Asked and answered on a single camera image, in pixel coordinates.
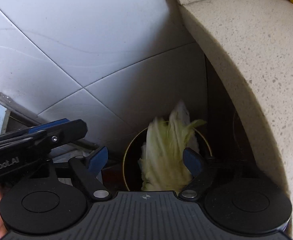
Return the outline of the pale cabbage leaf bunch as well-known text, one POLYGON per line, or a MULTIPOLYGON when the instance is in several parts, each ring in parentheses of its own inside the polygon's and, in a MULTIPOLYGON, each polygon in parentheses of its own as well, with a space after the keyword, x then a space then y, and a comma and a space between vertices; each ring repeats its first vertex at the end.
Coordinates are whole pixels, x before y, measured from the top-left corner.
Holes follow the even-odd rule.
POLYGON ((148 126, 146 142, 142 146, 142 191, 181 190, 192 176, 183 163, 183 150, 198 151, 195 128, 204 120, 190 121, 189 111, 180 101, 169 115, 169 121, 155 118, 148 126))

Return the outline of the black round trash bin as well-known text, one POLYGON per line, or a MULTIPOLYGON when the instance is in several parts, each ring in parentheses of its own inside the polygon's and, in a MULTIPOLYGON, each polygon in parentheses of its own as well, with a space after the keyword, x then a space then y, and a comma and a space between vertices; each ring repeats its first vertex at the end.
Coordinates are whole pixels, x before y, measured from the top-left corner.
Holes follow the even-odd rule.
POLYGON ((144 129, 134 137, 123 159, 123 178, 129 191, 178 193, 191 181, 191 173, 182 161, 184 148, 189 146, 204 157, 211 157, 212 151, 196 127, 188 135, 182 135, 181 131, 173 131, 164 121, 159 124, 159 132, 153 128, 149 136, 144 129))

